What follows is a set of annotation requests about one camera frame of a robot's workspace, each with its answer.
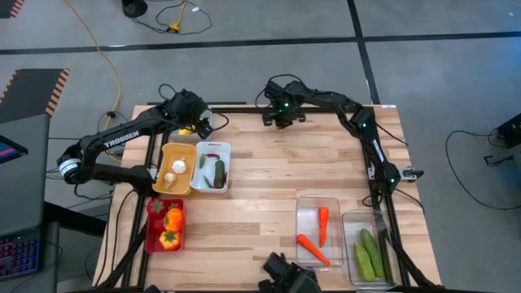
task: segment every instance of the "computer monitor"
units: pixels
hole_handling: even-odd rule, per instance
[[[20,158],[22,155],[27,154],[28,151],[25,147],[0,135],[0,164],[4,164],[10,160]]]

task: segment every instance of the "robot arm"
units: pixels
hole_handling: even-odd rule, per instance
[[[83,137],[59,157],[59,171],[68,184],[83,184],[92,179],[128,182],[139,195],[150,196],[153,178],[147,167],[96,164],[99,154],[142,135],[163,133],[169,129],[194,126],[197,134],[205,139],[213,131],[208,119],[200,119],[207,110],[208,106],[199,96],[183,90],[172,99],[142,112],[135,120]]]
[[[360,139],[363,150],[374,166],[374,183],[380,193],[390,195],[395,190],[401,179],[400,172],[387,160],[383,152],[372,107],[364,107],[343,94],[311,90],[300,81],[292,81],[282,88],[270,80],[265,88],[265,97],[275,110],[273,115],[264,117],[265,125],[271,125],[271,121],[274,120],[279,129],[293,125],[296,118],[300,121],[305,120],[304,113],[299,111],[304,103],[335,112],[340,124],[353,137]],[[348,112],[353,113],[350,119],[346,117]]]

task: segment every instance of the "yellow object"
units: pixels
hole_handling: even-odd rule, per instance
[[[181,234],[179,232],[165,231],[160,236],[161,246],[165,250],[173,250],[181,245]]]
[[[169,30],[174,31],[175,33],[179,33],[179,30],[181,29],[181,20],[182,20],[182,12],[185,10],[186,7],[186,1],[182,2],[181,11],[179,11],[179,16],[177,18],[177,21],[173,24],[169,25]]]
[[[166,195],[187,196],[192,191],[190,182],[195,170],[197,160],[197,150],[195,146],[186,143],[167,143],[161,150],[163,151],[163,161],[161,162],[160,173],[157,182],[152,185],[152,189],[158,193]],[[165,187],[164,175],[172,172],[173,162],[185,158],[186,171],[177,174],[176,181],[167,189]]]
[[[179,130],[179,135],[190,135],[192,132],[188,129],[181,129]]]
[[[89,26],[81,18],[81,16],[78,14],[76,9],[74,9],[72,4],[68,0],[63,0],[63,1],[65,2],[65,4],[67,4],[69,9],[74,13],[76,18],[78,18],[78,20],[80,20],[80,22],[83,25],[83,27],[85,28],[85,30],[89,33],[90,39],[92,39],[92,42],[94,43],[94,46],[96,46],[96,51],[107,61],[108,65],[110,65],[110,67],[112,69],[112,72],[114,73],[114,77],[116,78],[116,84],[117,84],[117,99],[116,99],[116,102],[114,103],[114,106],[112,106],[112,111],[115,111],[118,108],[118,106],[120,105],[120,101],[121,101],[121,79],[120,79],[120,75],[117,73],[116,67],[114,67],[114,64],[112,64],[111,60],[101,51],[101,49],[99,48],[98,42],[96,41],[96,38],[94,37],[94,34],[90,31]],[[108,129],[108,125],[109,125],[110,122],[111,122],[111,117],[109,116],[107,118],[107,123],[105,123],[105,130]],[[105,153],[111,159],[115,160],[116,162],[121,162],[120,159],[116,158],[113,155],[110,155],[108,151],[105,151]]]

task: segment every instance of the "zucchini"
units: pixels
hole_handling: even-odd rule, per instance
[[[374,270],[366,249],[362,245],[355,243],[354,250],[361,279],[366,282],[374,281]]]
[[[382,257],[380,256],[380,250],[376,246],[376,242],[373,238],[373,235],[367,229],[362,229],[360,231],[361,241],[364,243],[364,247],[369,254],[369,258],[371,258],[371,264],[373,265],[374,274],[378,278],[383,278],[383,263]]]

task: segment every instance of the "black cable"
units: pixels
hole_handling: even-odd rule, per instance
[[[161,15],[163,12],[165,12],[166,10],[168,10],[168,9],[171,9],[171,8],[175,8],[175,7],[179,7],[179,6],[181,6],[184,2],[191,4],[193,7],[198,7],[198,6],[195,5],[193,2],[190,2],[190,1],[187,1],[187,0],[183,0],[183,2],[181,2],[181,3],[177,4],[177,5],[172,5],[172,6],[170,6],[170,7],[165,7],[165,8],[163,8],[163,9],[162,9],[162,10],[161,10],[161,11],[160,11],[156,16],[155,16],[155,22],[156,22],[158,25],[163,25],[163,26],[168,27],[169,24],[165,24],[165,23],[160,22],[160,20],[159,20],[160,15]],[[213,23],[212,23],[212,17],[211,17],[208,13],[206,13],[203,9],[201,9],[201,7],[199,7],[199,11],[203,12],[203,14],[205,14],[206,17],[208,18],[209,25],[208,25],[206,28],[203,28],[203,29],[201,29],[201,30],[199,30],[199,31],[197,31],[197,32],[189,32],[189,33],[175,33],[175,32],[170,32],[170,31],[168,31],[167,29],[166,29],[166,31],[167,31],[168,33],[175,33],[175,34],[178,34],[178,35],[181,35],[181,36],[188,36],[188,35],[192,35],[192,34],[204,33],[204,32],[206,32],[207,30],[211,29],[212,26],[213,26]]]
[[[186,1],[187,3],[191,4],[192,6],[194,7],[198,7],[197,5],[195,5],[194,3],[190,2],[190,1]],[[204,11],[201,7],[199,7],[199,11],[201,11],[203,14],[206,15],[206,17],[208,18],[208,22],[209,22],[209,25],[206,27],[206,28],[203,28],[197,32],[188,32],[188,33],[176,33],[174,31],[171,31],[169,30],[169,24],[165,24],[165,23],[162,23],[159,21],[159,17],[160,15],[167,11],[168,9],[172,9],[172,8],[176,8],[176,7],[179,7],[183,4],[184,2],[181,2],[179,4],[176,4],[176,5],[172,5],[172,6],[168,6],[168,7],[165,7],[163,9],[161,9],[161,11],[155,15],[155,22],[158,24],[158,25],[162,25],[162,26],[165,26],[166,28],[157,28],[157,27],[153,27],[147,23],[144,23],[142,22],[141,20],[138,20],[137,18],[132,18],[132,21],[135,23],[135,24],[140,24],[146,28],[149,28],[151,29],[152,31],[156,32],[156,33],[172,33],[172,34],[177,34],[177,35],[180,35],[180,36],[188,36],[188,35],[191,35],[191,34],[198,34],[198,33],[204,33],[205,31],[211,29],[213,27],[213,22],[212,22],[212,17],[206,13],[206,11]]]
[[[108,207],[109,207],[109,210],[112,206],[112,199],[111,198],[111,201],[110,203],[108,204]],[[109,236],[109,229],[110,229],[110,220],[111,220],[111,215],[109,213],[108,217],[107,217],[107,224],[106,224],[106,233],[105,233],[105,254],[103,255],[103,263],[101,265],[101,272],[99,272],[99,276],[98,276],[98,280],[96,280],[96,286],[99,285],[99,279],[101,279],[101,276],[103,275],[103,271],[105,270],[105,264],[107,263],[107,252],[108,252],[108,236]]]
[[[49,138],[49,140],[80,140],[79,138]]]
[[[167,101],[171,99],[171,98],[167,98],[167,97],[163,96],[163,94],[161,93],[161,89],[163,88],[163,86],[166,86],[166,87],[170,88],[170,89],[173,91],[172,98],[173,98],[173,96],[174,96],[175,94],[177,94],[177,91],[176,91],[176,89],[173,88],[173,86],[171,86],[171,85],[169,85],[169,84],[167,84],[167,83],[164,83],[164,84],[161,84],[160,87],[157,89],[157,91],[158,91],[158,93],[160,94],[160,97],[161,97],[161,98],[163,98],[163,99],[165,99],[165,100],[167,100]]]
[[[81,205],[86,204],[86,203],[92,203],[95,200],[110,199],[112,197],[113,193],[114,193],[114,190],[111,190],[107,194],[99,195],[99,196],[97,196],[97,197],[95,197],[93,199],[89,199],[89,200],[87,200],[87,201],[85,201],[83,203],[77,203],[77,204],[74,204],[72,206],[68,206],[68,207],[66,207],[66,209],[75,208],[75,207],[81,206]]]
[[[98,131],[98,133],[101,132],[101,131],[99,131],[99,122],[101,122],[101,119],[104,118],[105,116],[110,116],[110,113],[118,114],[119,116],[123,117],[123,119],[125,119],[125,122],[129,122],[129,119],[127,119],[127,117],[125,115],[123,115],[123,113],[121,113],[119,111],[108,111],[108,112],[105,112],[98,119],[98,123],[97,123],[97,126],[96,126],[96,130]]]
[[[395,190],[398,191],[398,192],[400,192],[401,194],[405,195],[406,197],[412,199],[414,202],[416,202],[416,203],[418,204],[418,206],[420,206],[420,208],[422,208],[422,211],[423,211],[423,213],[425,214],[425,208],[423,207],[423,204],[420,203],[419,200],[415,199],[412,195],[410,195],[410,194],[408,194],[408,193],[406,193],[406,192],[404,192],[404,191],[402,191],[402,190],[399,190],[399,189],[397,189],[397,188],[396,188]]]
[[[88,199],[88,200],[90,200],[90,201],[92,201],[92,200],[96,200],[96,199],[99,199],[99,197],[104,196],[104,195],[100,195],[100,196],[96,196],[96,197],[91,198],[91,197],[89,197],[89,196],[87,196],[87,195],[79,195],[79,194],[78,194],[78,184],[76,184],[76,185],[74,186],[74,195],[75,195],[76,197],[79,197],[79,198],[82,198],[82,199]]]
[[[404,142],[404,141],[402,141],[401,139],[397,138],[396,136],[392,135],[392,133],[390,133],[387,129],[385,129],[384,127],[382,127],[380,124],[376,123],[376,126],[378,126],[378,128],[380,128],[381,130],[383,130],[384,133],[389,134],[389,136],[390,136],[391,138],[394,138],[394,139],[396,139],[398,142],[401,142],[401,143],[405,144],[406,147],[409,146],[409,144],[408,144],[407,142]]]
[[[454,166],[453,166],[453,163],[452,161],[450,160],[450,156],[449,156],[449,139],[456,133],[464,133],[464,134],[468,134],[468,135],[471,135],[471,136],[475,136],[475,137],[490,137],[490,134],[477,134],[477,133],[472,133],[472,132],[468,132],[468,131],[465,131],[465,130],[454,130],[453,132],[451,132],[449,134],[449,136],[447,136],[447,139],[445,139],[445,155],[447,157],[447,161],[449,162],[449,167],[450,167],[450,170],[453,172],[454,174],[454,177],[456,177],[456,180],[458,181],[459,185],[463,188],[463,190],[476,202],[476,203],[479,203],[481,204],[482,206],[485,206],[487,208],[491,208],[491,209],[495,209],[495,210],[498,210],[498,211],[509,211],[509,210],[513,210],[513,209],[516,209],[516,208],[521,208],[521,204],[520,205],[516,205],[516,206],[513,206],[513,207],[508,207],[508,208],[500,208],[500,207],[494,207],[494,206],[491,206],[489,204],[486,204],[482,201],[480,201],[479,199],[477,199],[466,187],[465,185],[463,185],[463,182],[462,180],[459,178],[459,176],[456,174],[456,171],[454,170]]]
[[[97,250],[99,250],[99,247],[96,247],[95,249],[91,250],[88,254],[87,254],[87,257],[85,258],[85,261],[83,262],[83,268],[85,269],[85,274],[87,275],[87,278],[92,281],[92,277],[90,276],[90,273],[89,273],[89,269],[87,268],[87,263],[89,262],[89,258],[90,256],[96,252]]]
[[[135,190],[131,190],[129,191],[129,193],[127,195],[125,195],[125,197],[123,198],[123,201],[121,202],[121,205],[120,205],[120,208],[118,209],[117,211],[117,216],[116,216],[116,232],[114,233],[114,250],[112,251],[112,263],[111,263],[111,272],[114,271],[114,260],[116,259],[116,248],[117,248],[117,230],[118,230],[118,225],[120,223],[120,214],[121,214],[121,210],[123,209],[123,206],[125,205],[125,201],[127,200],[127,198],[129,197],[129,195],[131,195]]]
[[[61,247],[59,244],[56,244],[56,243],[52,243],[51,241],[46,241],[47,244],[50,244],[54,247],[57,247],[58,248],[58,257],[55,259],[55,261],[53,261],[50,265],[47,265],[43,270],[46,270],[48,268],[52,268],[53,266],[57,265],[58,262],[59,262],[59,258],[63,255],[63,247]],[[33,280],[34,278],[40,276],[41,274],[39,273],[35,273],[33,276],[31,276],[31,278],[28,278],[26,280],[24,280],[23,282],[21,282],[20,284],[18,284],[16,287],[13,288],[13,290],[11,290],[11,293],[14,293],[16,290],[18,290],[21,286],[23,286],[24,284],[26,284],[27,282]]]
[[[224,114],[222,114],[222,113],[220,113],[220,112],[217,112],[217,111],[215,111],[214,109],[211,109],[211,108],[207,108],[207,109],[208,109],[211,113],[213,113],[213,114],[218,114],[219,116],[221,116],[221,117],[223,117],[224,119],[226,119],[226,122],[225,122],[223,125],[221,125],[221,126],[215,128],[215,129],[213,129],[213,131],[221,130],[221,129],[225,128],[225,127],[230,123],[230,119],[229,119],[226,115],[224,115]]]

